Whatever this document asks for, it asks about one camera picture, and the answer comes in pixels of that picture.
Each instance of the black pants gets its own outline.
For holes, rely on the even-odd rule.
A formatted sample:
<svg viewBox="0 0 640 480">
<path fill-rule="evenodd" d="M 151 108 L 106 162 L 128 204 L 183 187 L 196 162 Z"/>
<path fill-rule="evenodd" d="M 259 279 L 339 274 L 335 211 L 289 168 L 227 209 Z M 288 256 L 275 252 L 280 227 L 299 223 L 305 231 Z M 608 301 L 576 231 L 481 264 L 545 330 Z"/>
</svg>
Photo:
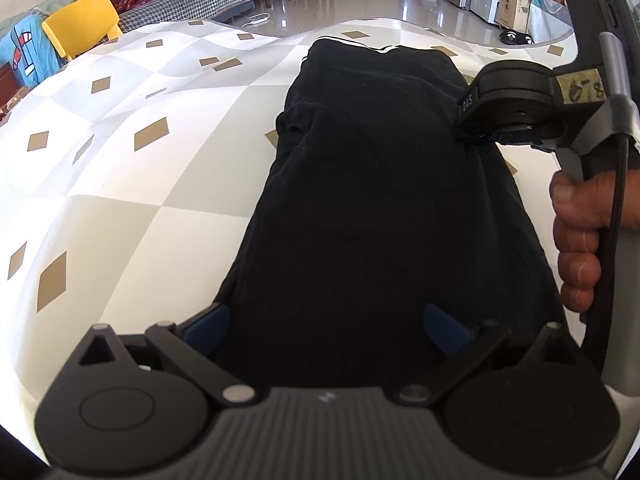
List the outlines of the black pants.
<svg viewBox="0 0 640 480">
<path fill-rule="evenodd" d="M 215 361 L 258 387 L 397 384 L 442 359 L 429 302 L 469 326 L 562 319 L 497 147 L 452 138 L 465 88 L 436 50 L 311 47 L 216 298 L 232 328 Z"/>
</svg>

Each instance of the silver bolt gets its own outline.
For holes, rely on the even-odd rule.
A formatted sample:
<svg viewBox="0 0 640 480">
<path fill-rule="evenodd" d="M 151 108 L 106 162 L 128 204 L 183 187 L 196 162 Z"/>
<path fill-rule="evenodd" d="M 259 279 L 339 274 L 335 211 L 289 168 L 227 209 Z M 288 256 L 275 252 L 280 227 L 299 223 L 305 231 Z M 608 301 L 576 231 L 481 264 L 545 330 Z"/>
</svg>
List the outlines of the silver bolt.
<svg viewBox="0 0 640 480">
<path fill-rule="evenodd" d="M 425 402 L 429 394 L 429 389 L 422 384 L 408 384 L 400 390 L 400 399 L 412 403 Z"/>
<path fill-rule="evenodd" d="M 229 402 L 248 402 L 255 397 L 255 390 L 246 384 L 234 384 L 222 390 L 222 396 Z"/>
</svg>

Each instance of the yellow chair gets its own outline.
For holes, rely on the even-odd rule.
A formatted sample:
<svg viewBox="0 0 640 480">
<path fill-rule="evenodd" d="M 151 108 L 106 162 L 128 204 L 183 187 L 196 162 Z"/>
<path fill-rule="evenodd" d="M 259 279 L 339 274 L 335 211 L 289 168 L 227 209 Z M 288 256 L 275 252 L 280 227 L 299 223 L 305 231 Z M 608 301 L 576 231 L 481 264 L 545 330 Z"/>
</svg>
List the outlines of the yellow chair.
<svg viewBox="0 0 640 480">
<path fill-rule="evenodd" d="M 50 15 L 42 28 L 58 55 L 71 61 L 105 36 L 121 36 L 119 21 L 110 0 L 78 0 Z"/>
</svg>

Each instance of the finger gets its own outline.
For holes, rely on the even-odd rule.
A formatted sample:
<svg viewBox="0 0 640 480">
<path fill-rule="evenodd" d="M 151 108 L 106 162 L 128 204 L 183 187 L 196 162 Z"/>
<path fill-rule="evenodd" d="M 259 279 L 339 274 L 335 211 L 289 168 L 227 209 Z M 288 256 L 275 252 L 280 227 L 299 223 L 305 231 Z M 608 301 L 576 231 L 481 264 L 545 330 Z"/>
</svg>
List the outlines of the finger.
<svg viewBox="0 0 640 480">
<path fill-rule="evenodd" d="M 569 229 L 563 220 L 554 220 L 554 240 L 561 253 L 595 253 L 600 235 L 597 231 L 576 231 Z"/>
<path fill-rule="evenodd" d="M 600 279 L 600 261 L 591 253 L 560 253 L 558 273 L 567 285 L 591 288 Z"/>
<path fill-rule="evenodd" d="M 574 230 L 593 231 L 608 226 L 615 172 L 599 173 L 581 184 L 569 184 L 567 179 L 567 176 L 557 173 L 552 179 L 552 202 L 556 214 Z M 640 230 L 640 170 L 628 172 L 621 227 Z"/>
<path fill-rule="evenodd" d="M 569 310 L 585 312 L 593 303 L 593 289 L 563 285 L 560 290 L 560 299 Z"/>
</svg>

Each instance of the glossy floor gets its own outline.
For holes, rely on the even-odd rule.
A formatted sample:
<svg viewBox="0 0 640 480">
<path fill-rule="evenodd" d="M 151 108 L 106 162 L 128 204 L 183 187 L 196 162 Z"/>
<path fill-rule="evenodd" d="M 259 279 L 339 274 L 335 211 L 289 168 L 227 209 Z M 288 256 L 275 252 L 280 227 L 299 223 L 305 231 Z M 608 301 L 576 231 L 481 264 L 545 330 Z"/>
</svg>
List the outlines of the glossy floor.
<svg viewBox="0 0 640 480">
<path fill-rule="evenodd" d="M 270 8 L 263 0 L 255 3 L 255 10 L 232 24 L 259 34 L 291 36 L 355 18 L 397 18 L 472 43 L 500 44 L 498 27 L 447 0 L 274 0 Z M 247 17 L 259 12 L 268 12 L 268 21 L 249 24 Z"/>
</svg>

